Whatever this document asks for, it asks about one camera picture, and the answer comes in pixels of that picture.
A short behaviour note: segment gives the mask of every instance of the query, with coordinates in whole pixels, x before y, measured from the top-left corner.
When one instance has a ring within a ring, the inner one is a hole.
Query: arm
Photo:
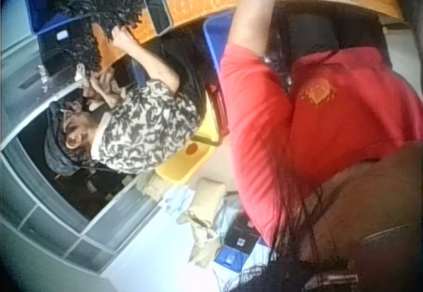
[[[274,0],[239,1],[219,78],[239,196],[267,243],[280,216],[292,110],[280,78],[259,58],[266,51],[273,7]]]
[[[259,56],[266,51],[275,0],[239,0],[228,43]]]
[[[178,74],[160,58],[140,46],[125,27],[121,29],[115,27],[112,35],[113,44],[124,50],[141,64],[151,79],[157,79],[163,82],[173,94],[178,90]]]

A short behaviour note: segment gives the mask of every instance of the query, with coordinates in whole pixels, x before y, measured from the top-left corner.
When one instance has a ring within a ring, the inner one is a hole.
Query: patterned shirt
[[[147,172],[180,151],[201,121],[185,94],[173,95],[162,82],[149,81],[103,116],[91,156],[118,172]]]

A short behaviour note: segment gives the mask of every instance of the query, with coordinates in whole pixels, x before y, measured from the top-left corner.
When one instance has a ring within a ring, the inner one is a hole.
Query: blue bin
[[[220,60],[225,51],[229,29],[232,23],[232,12],[221,13],[204,21],[203,31],[213,59],[217,74],[220,72]]]
[[[80,19],[70,18],[64,13],[54,13],[49,9],[48,0],[25,0],[31,32],[39,35],[65,23]]]

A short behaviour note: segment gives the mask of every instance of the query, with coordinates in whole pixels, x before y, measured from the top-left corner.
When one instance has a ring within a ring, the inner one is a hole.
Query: blue box
[[[240,274],[249,255],[229,246],[222,246],[214,259],[214,262]]]
[[[225,51],[231,24],[232,12],[212,16],[203,23],[204,36],[217,74],[220,72],[220,60]]]
[[[25,0],[31,32],[35,35],[42,34],[57,28],[65,23],[82,18],[70,18],[64,13],[56,13],[49,8],[48,0]]]

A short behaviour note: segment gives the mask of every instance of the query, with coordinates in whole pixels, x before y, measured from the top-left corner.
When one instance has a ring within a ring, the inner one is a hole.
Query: red polo shirt
[[[334,174],[423,139],[423,107],[375,48],[305,56],[288,97],[256,54],[229,44],[221,61],[237,186],[267,242],[284,194],[304,196]]]

